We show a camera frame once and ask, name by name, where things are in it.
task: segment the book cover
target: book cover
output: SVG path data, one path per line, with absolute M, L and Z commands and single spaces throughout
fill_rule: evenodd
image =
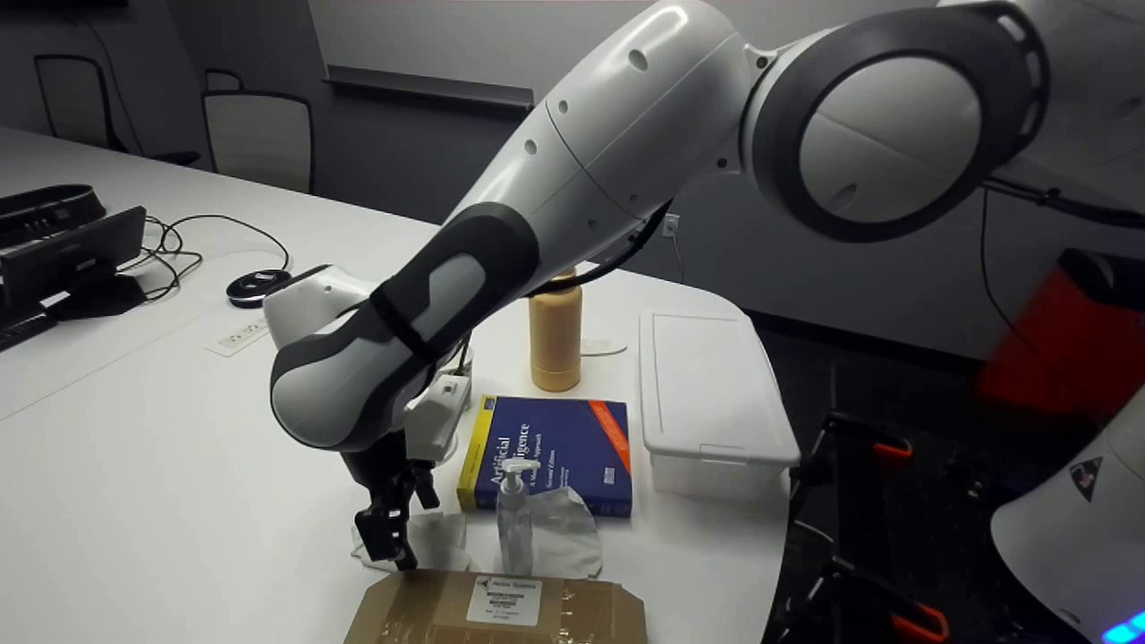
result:
M 497 508 L 497 465 L 512 455 L 541 461 L 525 475 L 534 493 L 574 487 L 593 514 L 633 514 L 624 400 L 482 399 L 457 481 L 461 508 Z

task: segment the cylindrical container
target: cylindrical container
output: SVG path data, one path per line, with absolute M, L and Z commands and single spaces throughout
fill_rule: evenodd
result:
M 578 382 L 578 287 L 529 296 L 529 376 L 550 393 Z

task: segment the white box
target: white box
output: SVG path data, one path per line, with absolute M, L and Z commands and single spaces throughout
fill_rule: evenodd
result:
M 797 461 L 773 362 L 741 312 L 642 315 L 642 418 L 661 493 L 758 501 Z

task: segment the table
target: table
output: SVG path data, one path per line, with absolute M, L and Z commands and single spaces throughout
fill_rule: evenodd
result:
M 384 281 L 433 235 L 407 220 L 14 129 L 0 129 L 0 152 L 0 194 L 93 183 L 110 213 L 226 213 L 273 228 L 298 268 L 337 263 Z M 351 560 L 366 492 L 339 458 L 273 423 L 274 352 L 262 315 L 221 296 L 274 252 L 211 222 L 189 227 L 187 244 L 206 264 L 174 296 L 0 356 L 0 642 L 339 642 L 380 581 Z M 587 359 L 577 399 L 636 399 L 644 312 L 741 315 L 702 289 L 607 276 L 587 289 L 587 346 L 626 352 Z M 512 303 L 476 331 L 476 399 L 534 393 L 521 315 Z M 785 561 L 785 487 L 758 508 L 655 493 L 642 405 L 628 412 L 636 508 L 601 526 L 606 581 L 644 599 L 655 644 L 758 642 Z M 457 461 L 438 468 L 440 492 Z M 469 524 L 476 568 L 495 564 L 495 542 L 488 514 Z

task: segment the chair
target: chair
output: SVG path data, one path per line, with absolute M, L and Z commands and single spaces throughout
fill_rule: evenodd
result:
M 311 105 L 281 95 L 205 95 L 215 171 L 311 194 Z
M 241 95 L 244 79 L 228 67 L 205 67 L 205 89 L 206 95 Z
M 34 53 L 31 62 L 52 138 L 126 152 L 110 126 L 102 67 L 93 56 Z

